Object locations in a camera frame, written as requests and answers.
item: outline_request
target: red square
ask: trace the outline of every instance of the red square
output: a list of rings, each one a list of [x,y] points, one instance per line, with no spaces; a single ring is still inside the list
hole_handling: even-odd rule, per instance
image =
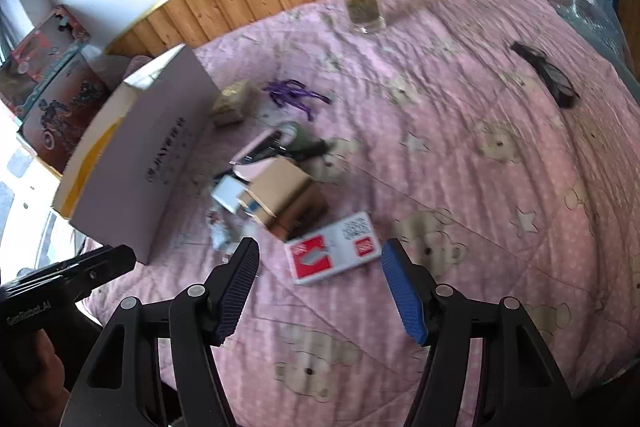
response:
[[[316,235],[291,247],[293,264],[298,277],[306,277],[331,268],[331,259],[326,252],[324,235]]]
[[[373,252],[373,240],[370,237],[363,237],[355,242],[356,244],[356,253],[358,257],[362,257],[364,255],[368,255]]]

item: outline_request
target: pink bedsheet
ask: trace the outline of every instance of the pink bedsheet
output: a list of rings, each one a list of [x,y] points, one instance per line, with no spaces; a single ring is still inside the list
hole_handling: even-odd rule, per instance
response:
[[[344,32],[335,0],[283,12],[197,55],[219,86],[298,79],[334,99],[309,129],[334,149],[309,166],[325,221],[366,210],[380,237],[467,297],[513,295],[574,393],[615,374],[640,339],[640,111],[614,68],[545,0],[384,0],[389,27]],[[547,52],[580,94],[560,110],[520,40]],[[262,96],[239,127],[208,128],[159,230],[149,266],[94,292],[171,298],[220,255],[204,212],[210,174],[265,124],[304,121]],[[378,262],[295,286],[284,247],[257,232],[262,263],[236,333],[214,357],[245,426],[401,425],[425,350],[404,333]],[[472,346],[460,425],[471,418]],[[173,383],[167,341],[162,377]]]

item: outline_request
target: purple plastic object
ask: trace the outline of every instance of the purple plastic object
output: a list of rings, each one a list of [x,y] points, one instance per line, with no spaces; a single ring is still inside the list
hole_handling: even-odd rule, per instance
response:
[[[273,103],[278,107],[284,107],[288,103],[289,105],[306,112],[306,117],[309,122],[314,121],[314,115],[308,105],[298,101],[300,98],[311,96],[322,100],[324,103],[331,103],[330,98],[327,98],[318,92],[309,91],[308,89],[305,89],[305,84],[292,79],[283,80],[281,82],[277,80],[269,82],[266,87],[262,88],[262,90],[269,93],[271,100],[273,100]]]

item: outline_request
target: bed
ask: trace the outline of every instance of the bed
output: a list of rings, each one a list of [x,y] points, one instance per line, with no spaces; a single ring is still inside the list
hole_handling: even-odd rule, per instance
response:
[[[205,220],[210,176],[260,129],[295,120],[332,144],[306,165],[329,202],[324,223],[366,210],[379,236],[399,237],[438,282],[473,299],[517,297],[574,394],[633,359],[640,109],[612,64],[548,1],[382,0],[389,26],[372,38],[340,28],[337,0],[244,0],[246,22],[257,21],[238,16],[237,27],[229,0],[217,1],[226,26],[211,13],[200,24],[196,0],[171,0],[112,49],[159,54],[185,40],[220,87],[295,78],[333,103],[314,105],[317,118],[305,123],[258,97],[241,126],[207,127],[150,264],[95,291],[85,301],[95,317],[106,322],[129,295],[171,298],[221,263]],[[188,30],[192,18],[202,34]],[[509,50],[518,40],[571,78],[577,107],[555,104]],[[404,333],[380,264],[300,287],[282,243],[253,234],[258,278],[236,333],[214,352],[238,423],[400,425],[426,350]],[[167,342],[160,353],[162,378],[174,383]],[[475,343],[460,425],[472,419],[479,361]]]

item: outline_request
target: red printed box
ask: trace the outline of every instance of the red printed box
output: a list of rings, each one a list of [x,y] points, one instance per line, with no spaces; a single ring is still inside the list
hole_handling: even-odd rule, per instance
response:
[[[380,242],[366,212],[358,212],[285,244],[296,283],[324,279],[380,257]]]

